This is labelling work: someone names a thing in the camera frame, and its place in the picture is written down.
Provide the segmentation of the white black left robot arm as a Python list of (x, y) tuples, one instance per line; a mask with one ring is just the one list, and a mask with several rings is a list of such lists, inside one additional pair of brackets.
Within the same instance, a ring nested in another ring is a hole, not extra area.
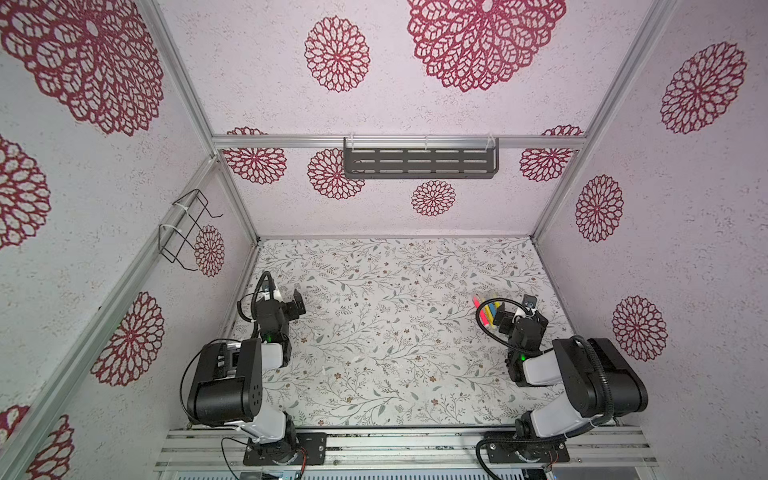
[(259, 287), (251, 312), (238, 315), (253, 326), (243, 340), (214, 339), (201, 347), (181, 406), (194, 425), (229, 427), (248, 436), (246, 457), (261, 464), (288, 464), (300, 455), (291, 416), (265, 399), (264, 374), (291, 359), (290, 323), (306, 313), (302, 294), (288, 299)]

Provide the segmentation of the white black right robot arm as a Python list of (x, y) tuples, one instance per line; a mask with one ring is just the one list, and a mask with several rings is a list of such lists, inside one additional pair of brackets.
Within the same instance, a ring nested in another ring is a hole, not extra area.
[(574, 335), (555, 339), (550, 349), (543, 350), (548, 320), (535, 310), (509, 313), (499, 307), (493, 325), (506, 337), (506, 366), (517, 386), (560, 385), (564, 392), (523, 413), (507, 443), (493, 439), (488, 446), (491, 461), (566, 460), (566, 439), (647, 408), (647, 388), (609, 339)]

